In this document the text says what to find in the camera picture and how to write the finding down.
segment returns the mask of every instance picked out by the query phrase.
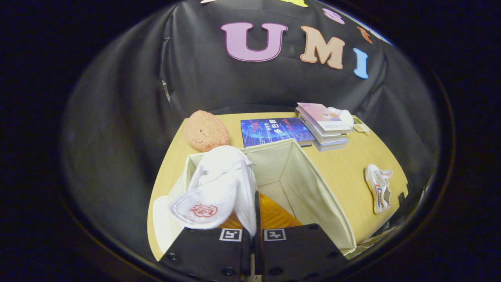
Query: beige storage bin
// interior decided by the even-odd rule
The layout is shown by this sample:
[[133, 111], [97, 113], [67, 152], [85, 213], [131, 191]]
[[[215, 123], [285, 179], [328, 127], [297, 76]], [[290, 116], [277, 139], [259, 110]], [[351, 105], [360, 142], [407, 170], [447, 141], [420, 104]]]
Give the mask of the beige storage bin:
[[[240, 150], [255, 164], [253, 171], [259, 192], [276, 201], [301, 223], [318, 223], [343, 254], [355, 250], [355, 236], [346, 215], [325, 180], [294, 139]], [[162, 199], [163, 206], [187, 191], [191, 177], [204, 155], [188, 156], [183, 174], [169, 195]], [[159, 219], [155, 215], [153, 218], [156, 237], [163, 252], [167, 251], [183, 229], [170, 214], [167, 215], [167, 221], [165, 219], [165, 216]], [[157, 228], [156, 225], [160, 224], [164, 228]]]

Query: black fabric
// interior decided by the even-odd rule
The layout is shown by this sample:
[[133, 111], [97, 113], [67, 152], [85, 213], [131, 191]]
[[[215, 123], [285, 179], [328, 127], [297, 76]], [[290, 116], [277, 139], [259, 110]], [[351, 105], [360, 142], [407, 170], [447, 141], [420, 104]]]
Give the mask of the black fabric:
[[[146, 234], [151, 190], [182, 120], [198, 109], [292, 111], [298, 101], [348, 109], [390, 148], [413, 191], [426, 184], [439, 146], [432, 93], [395, 47], [374, 36], [369, 44], [355, 22], [343, 17], [346, 24], [337, 24], [323, 4], [308, 5], [184, 1], [134, 26], [95, 59], [67, 105], [61, 144], [68, 191], [95, 227], [153, 259]], [[260, 63], [230, 57], [220, 27], [233, 22], [254, 25], [248, 46], [255, 50], [266, 46], [261, 24], [288, 26], [280, 54]], [[302, 25], [345, 41], [343, 69], [300, 60]], [[368, 79], [353, 73], [353, 48], [369, 56]]]

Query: stack of books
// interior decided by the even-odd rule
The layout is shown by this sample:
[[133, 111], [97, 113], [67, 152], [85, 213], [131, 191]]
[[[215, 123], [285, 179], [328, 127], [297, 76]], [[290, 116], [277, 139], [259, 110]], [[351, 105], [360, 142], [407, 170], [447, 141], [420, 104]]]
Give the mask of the stack of books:
[[298, 103], [296, 115], [312, 133], [313, 144], [321, 152], [346, 147], [351, 127], [322, 104]]

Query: letter i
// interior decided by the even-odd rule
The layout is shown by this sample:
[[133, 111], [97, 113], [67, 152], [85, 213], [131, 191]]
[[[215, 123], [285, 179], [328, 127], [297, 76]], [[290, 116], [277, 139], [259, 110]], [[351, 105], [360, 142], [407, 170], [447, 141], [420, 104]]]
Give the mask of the letter i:
[[358, 77], [367, 79], [369, 75], [367, 75], [367, 54], [365, 52], [354, 48], [355, 54], [357, 54], [357, 68], [353, 71]]

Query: letter u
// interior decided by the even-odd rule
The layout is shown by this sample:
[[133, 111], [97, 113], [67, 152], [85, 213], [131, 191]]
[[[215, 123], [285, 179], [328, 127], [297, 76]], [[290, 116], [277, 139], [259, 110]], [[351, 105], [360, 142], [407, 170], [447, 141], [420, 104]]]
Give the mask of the letter u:
[[250, 23], [232, 23], [221, 27], [226, 32], [226, 51], [237, 60], [263, 62], [278, 56], [282, 48], [282, 33], [287, 27], [279, 24], [262, 24], [268, 31], [268, 43], [261, 51], [247, 47], [247, 31], [253, 27]]

